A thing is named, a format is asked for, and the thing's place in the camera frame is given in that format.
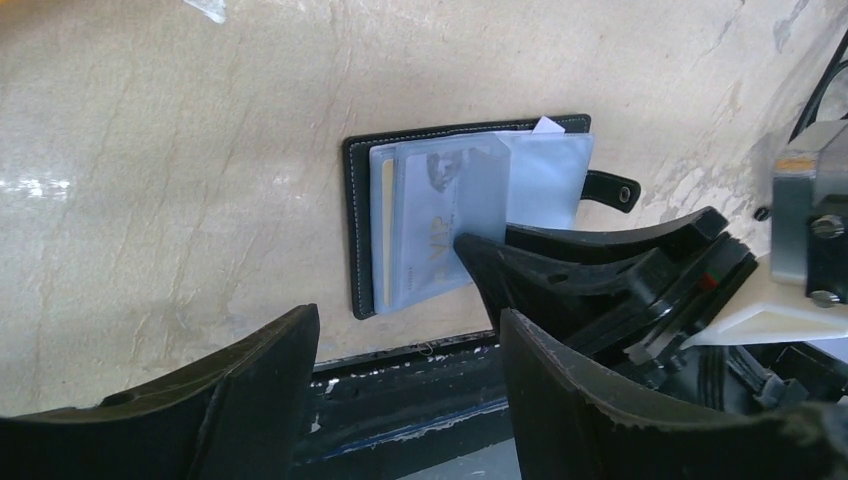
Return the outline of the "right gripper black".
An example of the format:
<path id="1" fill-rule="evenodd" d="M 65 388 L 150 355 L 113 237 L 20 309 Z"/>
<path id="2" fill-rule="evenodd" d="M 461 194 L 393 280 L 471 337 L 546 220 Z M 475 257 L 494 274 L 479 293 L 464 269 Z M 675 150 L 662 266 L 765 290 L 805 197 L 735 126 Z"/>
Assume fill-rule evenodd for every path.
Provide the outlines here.
<path id="1" fill-rule="evenodd" d="M 817 342 L 847 334 L 846 240 L 812 236 L 791 285 L 720 236 L 727 226 L 704 207 L 633 230 L 510 226 L 506 243 L 462 234 L 454 247 L 496 332 L 514 309 L 624 376 L 717 411 L 845 401 L 847 360 Z"/>

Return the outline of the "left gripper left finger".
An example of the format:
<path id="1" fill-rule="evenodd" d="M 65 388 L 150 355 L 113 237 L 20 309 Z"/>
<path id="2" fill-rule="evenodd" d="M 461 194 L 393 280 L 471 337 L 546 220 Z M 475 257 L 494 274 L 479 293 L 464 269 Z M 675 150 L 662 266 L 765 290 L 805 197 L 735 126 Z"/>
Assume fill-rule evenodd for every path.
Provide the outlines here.
<path id="1" fill-rule="evenodd" d="M 284 479 L 320 333 L 298 306 L 244 339 L 89 408 L 1 421 L 5 479 Z"/>

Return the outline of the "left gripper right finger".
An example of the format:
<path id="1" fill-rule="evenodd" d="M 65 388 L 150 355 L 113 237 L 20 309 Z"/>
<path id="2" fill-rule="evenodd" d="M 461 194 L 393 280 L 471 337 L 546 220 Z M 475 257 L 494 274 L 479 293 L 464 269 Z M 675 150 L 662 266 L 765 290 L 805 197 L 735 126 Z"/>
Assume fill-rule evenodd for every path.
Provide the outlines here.
<path id="1" fill-rule="evenodd" d="M 500 344 L 525 479 L 843 479 L 847 410 L 817 402 L 740 416 L 653 391 L 513 309 Z"/>

